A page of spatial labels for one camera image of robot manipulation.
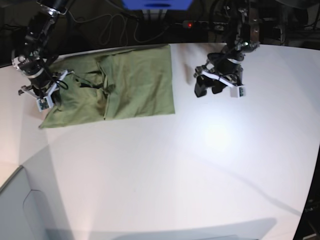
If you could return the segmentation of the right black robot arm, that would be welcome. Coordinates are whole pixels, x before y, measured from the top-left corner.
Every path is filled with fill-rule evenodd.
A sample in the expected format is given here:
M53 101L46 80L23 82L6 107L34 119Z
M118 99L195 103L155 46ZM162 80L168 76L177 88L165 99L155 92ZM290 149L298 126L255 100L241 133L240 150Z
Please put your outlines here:
M47 44L59 17L70 16L70 6L67 0L38 0L37 3L41 10L29 21L23 42L12 51L11 63L30 81L30 85L23 85L18 94L33 97L42 112L54 107L60 89L69 88L64 78L71 72L50 70L59 55L50 53Z

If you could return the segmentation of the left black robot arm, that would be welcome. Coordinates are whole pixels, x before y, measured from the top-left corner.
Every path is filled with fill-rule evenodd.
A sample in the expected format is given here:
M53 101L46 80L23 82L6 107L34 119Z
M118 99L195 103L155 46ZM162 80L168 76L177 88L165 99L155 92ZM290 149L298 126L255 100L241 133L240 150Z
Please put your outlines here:
M216 95L225 88L232 98L245 97L242 62L245 54L260 46L258 1L226 0L223 8L228 18L223 30L225 46L220 52L208 53L205 64L195 68L194 94L198 98L204 97L207 89Z

